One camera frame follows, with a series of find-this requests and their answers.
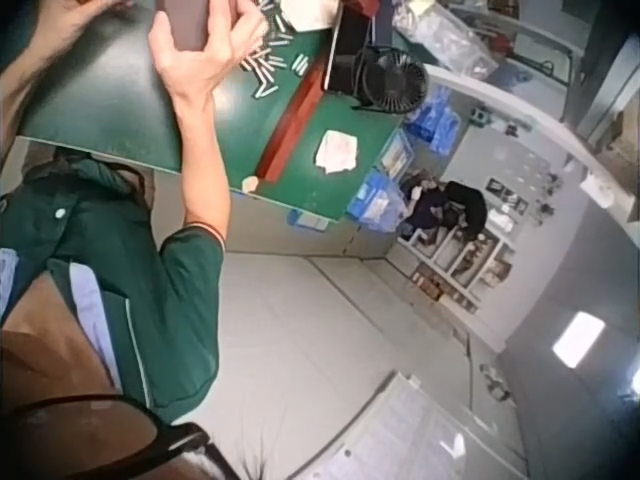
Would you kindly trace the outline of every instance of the green workbench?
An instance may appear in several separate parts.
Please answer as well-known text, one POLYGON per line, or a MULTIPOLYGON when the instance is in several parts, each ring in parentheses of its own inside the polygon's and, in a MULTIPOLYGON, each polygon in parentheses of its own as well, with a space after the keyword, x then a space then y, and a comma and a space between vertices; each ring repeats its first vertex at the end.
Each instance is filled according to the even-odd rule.
MULTIPOLYGON (((47 74, 26 111, 20 134, 179 172, 178 132, 147 45, 153 4, 139 0, 130 12, 108 14, 92 24, 47 74)), ((27 2, 14 27, 0 34, 0 67, 27 44, 34 20, 33 4, 27 2)), ((315 56, 328 43, 328 32, 297 34, 277 54, 289 63, 298 53, 315 56)), ((276 71, 276 82, 278 92, 254 100, 254 75, 237 69, 216 92, 217 129, 234 189, 254 175, 300 79, 283 70, 276 71)), ((399 122, 390 115, 354 111, 352 105, 352 99, 327 94, 280 181, 261 184, 256 194, 332 220, 342 218, 399 122), (328 129, 358 137, 358 166, 353 171, 326 175, 315 166, 328 129)))

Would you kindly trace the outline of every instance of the cabinet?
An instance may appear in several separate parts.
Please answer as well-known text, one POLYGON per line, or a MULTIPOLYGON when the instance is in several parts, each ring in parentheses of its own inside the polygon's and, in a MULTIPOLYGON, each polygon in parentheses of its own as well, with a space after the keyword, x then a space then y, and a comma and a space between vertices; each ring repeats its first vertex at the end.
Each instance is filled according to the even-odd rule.
POLYGON ((414 282, 428 279, 470 313, 504 280, 504 266, 510 270, 508 262, 515 253, 509 240, 490 225, 471 243, 463 242, 459 228, 441 233, 435 241, 418 229, 410 240, 398 242, 421 262, 411 276, 414 282))

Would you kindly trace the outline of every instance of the fan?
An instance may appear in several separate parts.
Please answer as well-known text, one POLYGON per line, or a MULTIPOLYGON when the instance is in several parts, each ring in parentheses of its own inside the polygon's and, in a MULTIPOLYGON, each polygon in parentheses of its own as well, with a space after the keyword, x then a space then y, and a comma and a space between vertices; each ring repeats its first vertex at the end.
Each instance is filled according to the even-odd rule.
POLYGON ((429 79, 424 65, 392 47, 367 46, 356 59, 355 95, 364 110, 406 114, 422 105, 429 79))

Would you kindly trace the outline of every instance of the green polo shirt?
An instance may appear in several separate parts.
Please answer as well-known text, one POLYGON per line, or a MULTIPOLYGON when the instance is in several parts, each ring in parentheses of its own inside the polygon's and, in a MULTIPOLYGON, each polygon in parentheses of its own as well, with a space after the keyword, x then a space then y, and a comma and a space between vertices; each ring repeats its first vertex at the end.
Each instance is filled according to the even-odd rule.
POLYGON ((218 373, 223 246, 186 227, 158 252, 150 212, 108 166, 83 159, 33 170, 0 203, 0 248, 17 253, 9 313, 49 272, 70 310, 69 265, 100 287, 123 393, 171 422, 196 408, 218 373))

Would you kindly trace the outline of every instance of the smartphone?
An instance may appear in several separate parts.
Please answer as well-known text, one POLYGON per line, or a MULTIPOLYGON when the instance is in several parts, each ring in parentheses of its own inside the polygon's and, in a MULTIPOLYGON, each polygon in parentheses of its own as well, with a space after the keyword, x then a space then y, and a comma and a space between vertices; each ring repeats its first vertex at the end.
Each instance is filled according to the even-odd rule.
MULTIPOLYGON (((165 11, 178 50, 201 52, 209 40, 209 0, 156 0, 156 11, 165 11)), ((231 25, 238 16, 236 0, 229 0, 231 25)))

